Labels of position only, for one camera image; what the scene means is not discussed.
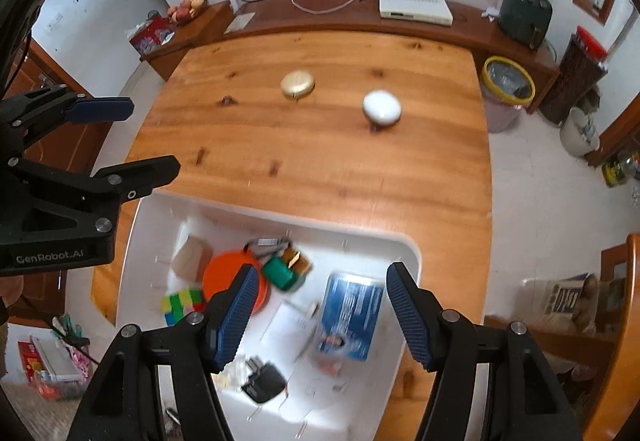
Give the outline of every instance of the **red lid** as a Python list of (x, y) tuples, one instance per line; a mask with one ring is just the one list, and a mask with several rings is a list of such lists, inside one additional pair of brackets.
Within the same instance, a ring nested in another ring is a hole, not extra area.
[(582, 41), (585, 47), (586, 53), (596, 60), (601, 62), (607, 57), (607, 50), (598, 42), (595, 37), (589, 33), (584, 27), (578, 26), (576, 29), (578, 38)]
[[(251, 264), (258, 271), (261, 268), (260, 262), (244, 251), (227, 251), (211, 259), (202, 277), (202, 292), (207, 302), (218, 291), (229, 289), (242, 264)], [(264, 275), (260, 273), (258, 298), (255, 301), (254, 313), (264, 305), (264, 301), (267, 298), (267, 289), (267, 281)]]

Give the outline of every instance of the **tv stand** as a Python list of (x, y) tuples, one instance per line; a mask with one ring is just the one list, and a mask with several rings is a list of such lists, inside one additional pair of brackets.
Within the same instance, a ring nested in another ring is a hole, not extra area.
[[(300, 5), (322, 10), (343, 4), (347, 0), (297, 0)], [(311, 15), (297, 9), (291, 0), (260, 0), (244, 4), (238, 11), (255, 13), (247, 26), (226, 34), (223, 40), (252, 35), (288, 33), (294, 31), (366, 31), (413, 36), (436, 40), (469, 49), (476, 69), (480, 71), (489, 56), (500, 55), (521, 64), (536, 84), (536, 97), (528, 112), (533, 113), (556, 81), (559, 70), (546, 46), (536, 51), (505, 35), (497, 21), (482, 18), (482, 11), (459, 2), (447, 2), (453, 14), (451, 27), (405, 20), (380, 18), (378, 0), (356, 0), (347, 7), (325, 15)]]

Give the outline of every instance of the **wooden chair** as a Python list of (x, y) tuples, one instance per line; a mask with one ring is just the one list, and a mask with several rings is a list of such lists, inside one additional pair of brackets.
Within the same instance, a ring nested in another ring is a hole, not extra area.
[[(566, 335), (530, 328), (541, 350), (577, 361), (598, 371), (587, 405), (582, 437), (584, 441), (614, 439), (634, 411), (640, 398), (640, 234), (629, 235), (625, 244), (604, 249), (601, 280), (613, 279), (614, 267), (626, 264), (625, 299), (622, 311), (596, 316), (601, 324), (620, 320), (620, 333), (610, 341), (580, 335)], [(486, 316), (484, 324), (505, 328), (502, 318)]]

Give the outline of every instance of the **white round object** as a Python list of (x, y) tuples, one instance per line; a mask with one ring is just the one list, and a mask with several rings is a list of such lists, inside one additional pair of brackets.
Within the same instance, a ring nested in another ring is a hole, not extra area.
[(280, 82), (280, 87), (284, 95), (290, 96), (294, 100), (308, 95), (314, 90), (315, 86), (316, 82), (313, 76), (307, 71), (290, 72)]
[(402, 106), (400, 101), (387, 90), (372, 90), (362, 100), (365, 116), (376, 125), (393, 125), (400, 119)]
[(582, 157), (600, 148), (600, 137), (596, 133), (591, 143), (585, 141), (580, 131), (588, 123), (588, 118), (578, 107), (572, 106), (569, 116), (560, 129), (560, 143), (574, 157)]

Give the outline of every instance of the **orange lid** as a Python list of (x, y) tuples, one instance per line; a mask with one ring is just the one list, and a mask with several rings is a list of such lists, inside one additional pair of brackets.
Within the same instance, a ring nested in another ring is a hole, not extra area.
[[(202, 292), (207, 302), (219, 291), (229, 289), (242, 264), (251, 264), (258, 271), (261, 268), (260, 262), (255, 257), (241, 250), (228, 251), (211, 259), (202, 277)], [(258, 297), (254, 305), (254, 313), (264, 305), (268, 286), (266, 278), (260, 273), (260, 284), (258, 286)]]

